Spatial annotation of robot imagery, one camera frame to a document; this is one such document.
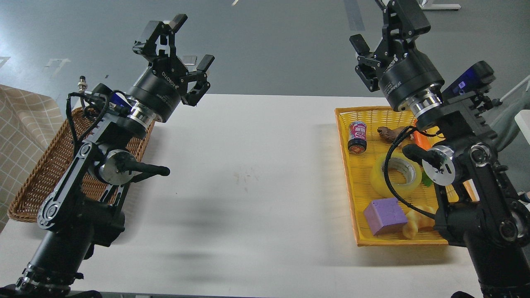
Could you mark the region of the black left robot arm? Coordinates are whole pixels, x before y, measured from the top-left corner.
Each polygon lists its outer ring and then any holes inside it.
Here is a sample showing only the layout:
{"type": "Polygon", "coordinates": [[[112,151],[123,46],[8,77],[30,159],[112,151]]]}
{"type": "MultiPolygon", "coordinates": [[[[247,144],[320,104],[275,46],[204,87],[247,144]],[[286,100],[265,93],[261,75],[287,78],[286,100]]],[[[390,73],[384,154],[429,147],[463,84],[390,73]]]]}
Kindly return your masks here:
{"type": "Polygon", "coordinates": [[[68,298],[78,271],[96,245],[109,247],[125,230],[122,207],[132,183],[170,169],[138,161],[126,149],[144,139],[154,122],[167,122],[179,103],[194,107],[210,88],[205,55],[190,71],[176,53],[175,36],[187,21],[178,14],[170,22],[150,21],[132,47],[148,66],[128,92],[98,84],[68,94],[67,122],[72,161],[37,211],[46,234],[16,283],[1,288],[2,298],[68,298]]]}

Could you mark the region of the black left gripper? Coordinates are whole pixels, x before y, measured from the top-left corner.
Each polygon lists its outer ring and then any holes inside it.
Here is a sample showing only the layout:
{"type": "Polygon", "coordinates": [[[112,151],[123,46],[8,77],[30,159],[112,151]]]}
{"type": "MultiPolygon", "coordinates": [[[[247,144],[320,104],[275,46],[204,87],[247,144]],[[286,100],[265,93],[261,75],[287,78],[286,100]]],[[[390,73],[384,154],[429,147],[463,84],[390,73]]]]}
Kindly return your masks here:
{"type": "Polygon", "coordinates": [[[168,121],[181,100],[195,107],[211,86],[207,70],[214,62],[213,55],[205,55],[196,70],[189,73],[176,54],[175,34],[187,19],[187,15],[178,14],[169,23],[150,21],[132,46],[134,53],[148,61],[148,66],[127,95],[151,109],[156,121],[162,123],[168,121]],[[191,82],[195,85],[187,92],[186,84],[191,82]]]}

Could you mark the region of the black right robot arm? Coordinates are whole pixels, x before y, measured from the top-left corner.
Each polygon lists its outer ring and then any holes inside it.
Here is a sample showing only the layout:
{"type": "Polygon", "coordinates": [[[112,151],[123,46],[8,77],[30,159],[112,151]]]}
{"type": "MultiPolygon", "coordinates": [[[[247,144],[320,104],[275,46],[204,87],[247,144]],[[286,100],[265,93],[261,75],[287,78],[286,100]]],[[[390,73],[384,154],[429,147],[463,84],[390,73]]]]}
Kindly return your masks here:
{"type": "Polygon", "coordinates": [[[485,298],[528,298],[529,211],[498,161],[497,136],[481,113],[494,106],[485,93],[492,68],[475,63],[445,91],[444,80],[415,41],[431,26],[415,0],[377,1],[383,15],[382,41],[371,51],[362,35],[350,37],[366,87],[381,90],[390,107],[410,110],[416,127],[399,134],[386,157],[413,131],[437,127],[443,140],[424,150],[411,144],[403,154],[422,164],[435,184],[438,210],[420,211],[449,245],[465,247],[485,298]]]}

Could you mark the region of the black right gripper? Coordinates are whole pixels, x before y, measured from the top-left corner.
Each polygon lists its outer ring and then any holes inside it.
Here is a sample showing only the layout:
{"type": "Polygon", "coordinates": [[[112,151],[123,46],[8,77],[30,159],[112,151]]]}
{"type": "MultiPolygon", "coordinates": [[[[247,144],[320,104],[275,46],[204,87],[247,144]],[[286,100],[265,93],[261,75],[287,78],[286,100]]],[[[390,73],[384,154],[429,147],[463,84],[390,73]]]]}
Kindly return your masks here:
{"type": "Polygon", "coordinates": [[[414,41],[431,30],[415,0],[375,1],[383,13],[382,41],[371,51],[361,34],[350,36],[355,67],[366,87],[381,90],[394,111],[427,112],[442,104],[444,80],[414,41]]]}

